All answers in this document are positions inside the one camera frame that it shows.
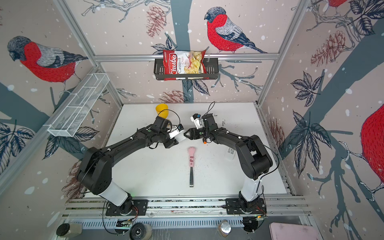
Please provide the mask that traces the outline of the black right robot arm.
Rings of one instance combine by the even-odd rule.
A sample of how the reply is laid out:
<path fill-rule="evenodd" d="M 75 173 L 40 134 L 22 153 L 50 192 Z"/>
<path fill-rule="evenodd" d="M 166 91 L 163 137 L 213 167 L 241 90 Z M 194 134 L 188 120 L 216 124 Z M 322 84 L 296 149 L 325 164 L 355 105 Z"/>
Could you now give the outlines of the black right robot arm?
<path fill-rule="evenodd" d="M 194 114 L 191 121 L 195 127 L 187 130 L 184 136 L 189 140 L 202 139 L 218 145 L 227 146 L 237 153 L 240 166 L 246 179 L 236 199 L 226 199 L 224 209 L 228 215 L 267 215 L 265 199 L 261 182 L 264 177 L 272 173 L 274 161 L 257 135 L 241 136 L 218 127 L 212 114 Z"/>

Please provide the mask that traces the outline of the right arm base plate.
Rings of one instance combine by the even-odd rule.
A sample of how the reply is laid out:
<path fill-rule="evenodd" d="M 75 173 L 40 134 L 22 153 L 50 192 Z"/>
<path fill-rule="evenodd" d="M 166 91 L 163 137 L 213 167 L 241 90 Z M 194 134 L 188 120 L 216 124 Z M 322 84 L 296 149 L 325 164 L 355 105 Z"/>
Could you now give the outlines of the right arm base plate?
<path fill-rule="evenodd" d="M 225 205 L 228 215 L 265 215 L 267 213 L 267 206 L 263 198 L 257 198 L 251 202 L 242 199 L 226 199 Z"/>

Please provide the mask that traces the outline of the white AC remote with display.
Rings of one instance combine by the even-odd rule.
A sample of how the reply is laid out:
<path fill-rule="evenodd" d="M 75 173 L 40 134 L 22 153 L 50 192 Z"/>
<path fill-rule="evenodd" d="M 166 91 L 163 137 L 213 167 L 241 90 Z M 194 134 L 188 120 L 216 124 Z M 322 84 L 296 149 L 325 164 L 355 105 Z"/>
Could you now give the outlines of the white AC remote with display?
<path fill-rule="evenodd" d="M 184 132 L 180 132 L 175 136 L 175 140 L 178 141 L 178 143 L 181 143 L 182 141 L 186 140 L 187 138 L 184 136 Z"/>

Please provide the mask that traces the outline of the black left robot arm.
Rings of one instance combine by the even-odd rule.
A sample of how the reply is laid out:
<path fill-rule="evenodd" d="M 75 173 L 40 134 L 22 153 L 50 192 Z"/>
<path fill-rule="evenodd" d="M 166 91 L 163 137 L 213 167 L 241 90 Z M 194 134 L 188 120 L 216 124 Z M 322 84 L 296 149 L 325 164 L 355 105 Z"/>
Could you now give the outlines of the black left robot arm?
<path fill-rule="evenodd" d="M 104 198 L 127 215 L 134 208 L 132 196 L 112 178 L 112 168 L 130 154 L 156 143 L 169 149 L 179 142 L 170 136 L 171 122 L 156 117 L 153 124 L 137 129 L 130 137 L 108 147 L 89 148 L 84 154 L 76 178 L 92 194 Z"/>

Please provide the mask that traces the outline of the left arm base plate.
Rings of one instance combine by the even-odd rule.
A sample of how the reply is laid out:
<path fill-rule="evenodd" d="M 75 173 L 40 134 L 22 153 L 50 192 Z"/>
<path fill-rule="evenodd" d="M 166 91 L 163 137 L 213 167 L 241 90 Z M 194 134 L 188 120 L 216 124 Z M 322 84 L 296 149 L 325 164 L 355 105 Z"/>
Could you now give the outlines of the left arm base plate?
<path fill-rule="evenodd" d="M 148 200 L 131 200 L 128 203 L 123 203 L 121 206 L 116 206 L 111 202 L 107 203 L 106 216 L 145 216 L 148 208 Z"/>

